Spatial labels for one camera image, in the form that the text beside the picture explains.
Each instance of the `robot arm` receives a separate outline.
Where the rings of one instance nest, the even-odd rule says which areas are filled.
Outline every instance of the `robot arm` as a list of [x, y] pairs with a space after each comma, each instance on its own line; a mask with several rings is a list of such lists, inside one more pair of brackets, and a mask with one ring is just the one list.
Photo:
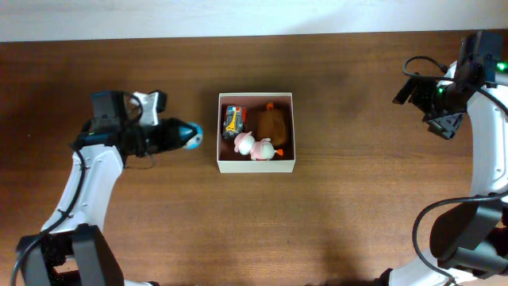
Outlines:
[[[126, 99], [139, 110], [135, 118], [129, 116]], [[128, 156], [193, 149], [202, 141], [201, 128], [176, 118], [159, 120], [157, 113], [166, 104], [161, 91], [148, 95], [103, 91], [93, 94], [92, 102], [94, 117], [73, 144], [71, 175], [60, 202], [40, 234], [21, 238], [11, 285], [16, 283], [18, 268], [27, 286], [158, 285], [123, 279], [101, 233], [111, 191]], [[68, 259], [76, 260], [79, 271], [54, 269]]]
[[[508, 87], [503, 86], [506, 76], [500, 73], [504, 69], [504, 64], [499, 62], [501, 50], [499, 35], [487, 32], [471, 35], [463, 41], [459, 62], [445, 76], [454, 82], [410, 79], [394, 99], [402, 104], [411, 95], [410, 102], [424, 111], [429, 131], [446, 139], [453, 138], [463, 113], [467, 112], [473, 129], [470, 196], [498, 195], [500, 198], [464, 202], [434, 223], [430, 249], [423, 256], [431, 265], [452, 276], [456, 283], [508, 275], [508, 229], [497, 227], [500, 222], [505, 226], [508, 223], [506, 216], [503, 218], [508, 197], [502, 197], [508, 185], [508, 117], [500, 108], [508, 106]], [[492, 99], [478, 92], [478, 88], [488, 92]], [[419, 257], [401, 268], [388, 269], [376, 283], [383, 286], [452, 284], [448, 276], [427, 267]]]

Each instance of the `toy car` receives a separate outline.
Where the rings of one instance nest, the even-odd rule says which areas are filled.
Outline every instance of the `toy car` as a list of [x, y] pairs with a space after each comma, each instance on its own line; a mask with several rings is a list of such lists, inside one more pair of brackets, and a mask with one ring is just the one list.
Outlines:
[[241, 106], [228, 106], [225, 110], [222, 137], [234, 139], [242, 133], [247, 119], [247, 110]]

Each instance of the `white wall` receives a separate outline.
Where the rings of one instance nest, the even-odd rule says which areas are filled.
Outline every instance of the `white wall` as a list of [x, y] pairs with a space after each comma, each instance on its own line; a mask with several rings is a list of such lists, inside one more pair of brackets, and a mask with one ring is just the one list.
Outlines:
[[508, 0], [3, 0], [0, 41], [508, 28]]

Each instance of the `wooden table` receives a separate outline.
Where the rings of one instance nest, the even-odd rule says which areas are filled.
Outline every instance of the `wooden table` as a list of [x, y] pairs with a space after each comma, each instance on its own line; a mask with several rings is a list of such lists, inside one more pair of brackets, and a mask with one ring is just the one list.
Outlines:
[[[469, 192], [471, 123], [445, 141], [426, 132], [416, 107], [391, 100], [407, 80], [406, 58], [451, 63], [467, 34], [0, 44], [0, 281], [19, 238], [53, 212], [71, 168], [67, 143], [92, 115], [90, 93], [106, 89], [166, 91], [162, 117], [198, 122], [205, 136], [199, 149], [159, 155], [115, 185], [104, 235], [126, 278], [304, 285], [404, 265], [415, 258], [418, 212]], [[217, 95], [233, 91], [293, 92], [293, 173], [219, 173]], [[422, 247], [445, 209], [424, 219]]]

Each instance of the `plush toy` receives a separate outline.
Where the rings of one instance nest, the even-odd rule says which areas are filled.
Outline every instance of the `plush toy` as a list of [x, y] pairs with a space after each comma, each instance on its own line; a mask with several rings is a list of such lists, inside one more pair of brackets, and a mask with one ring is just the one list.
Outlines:
[[260, 113], [256, 138], [258, 141], [263, 138], [271, 138], [271, 144], [275, 147], [284, 145], [289, 140], [284, 112], [274, 108], [273, 103], [268, 103], [267, 109]]
[[256, 142], [252, 132], [240, 133], [235, 138], [235, 152], [242, 155], [251, 155], [251, 160], [270, 160], [275, 154], [283, 155], [282, 149], [275, 150], [270, 138]]

